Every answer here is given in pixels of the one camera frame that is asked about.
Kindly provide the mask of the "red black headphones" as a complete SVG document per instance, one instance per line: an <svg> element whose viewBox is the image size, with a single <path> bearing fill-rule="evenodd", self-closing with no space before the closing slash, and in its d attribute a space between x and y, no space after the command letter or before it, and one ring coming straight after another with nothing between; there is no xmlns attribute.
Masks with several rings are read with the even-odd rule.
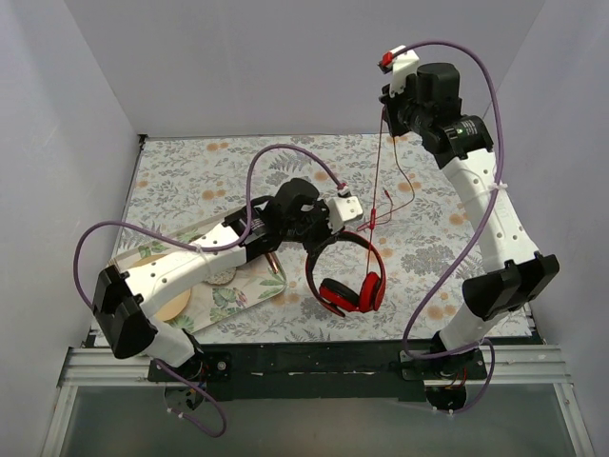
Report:
<svg viewBox="0 0 609 457"><path fill-rule="evenodd" d="M374 270L368 266L358 288L353 288L347 282L331 277L324 277L321 281L317 281L315 278L315 268L320 257L327 248L338 243L363 248L366 251L367 260L376 261L377 269ZM341 231L310 248L305 257L304 275L313 297L326 310L339 317L345 317L347 313L366 314L378 311L383 303L387 279L383 258L369 240L355 232Z"/></svg>

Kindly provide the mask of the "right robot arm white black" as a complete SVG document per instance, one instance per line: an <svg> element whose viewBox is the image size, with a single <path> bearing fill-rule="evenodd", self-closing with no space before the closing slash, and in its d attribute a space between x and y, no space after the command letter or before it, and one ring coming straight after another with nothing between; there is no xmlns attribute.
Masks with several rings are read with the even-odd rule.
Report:
<svg viewBox="0 0 609 457"><path fill-rule="evenodd" d="M534 300L560 270L543 255L496 179L499 160L482 119L462 114L461 77L449 63L397 62L381 101L392 136L418 134L454 187L478 239L483 273L462 284L464 303L433 339L432 370L452 378L482 338L508 314Z"/></svg>

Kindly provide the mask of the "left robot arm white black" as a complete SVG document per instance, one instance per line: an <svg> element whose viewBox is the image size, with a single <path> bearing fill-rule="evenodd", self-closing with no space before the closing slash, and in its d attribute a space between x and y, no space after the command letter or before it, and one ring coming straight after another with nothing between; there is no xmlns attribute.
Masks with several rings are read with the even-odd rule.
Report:
<svg viewBox="0 0 609 457"><path fill-rule="evenodd" d="M94 293L94 317L115 358L144 354L165 362L179 379L193 380L203 359L185 330L157 318L164 305L283 242L315 248L361 215L362 207L349 191L323 199L311 183L293 178L271 197L247 200L184 250L136 268L104 269Z"/></svg>

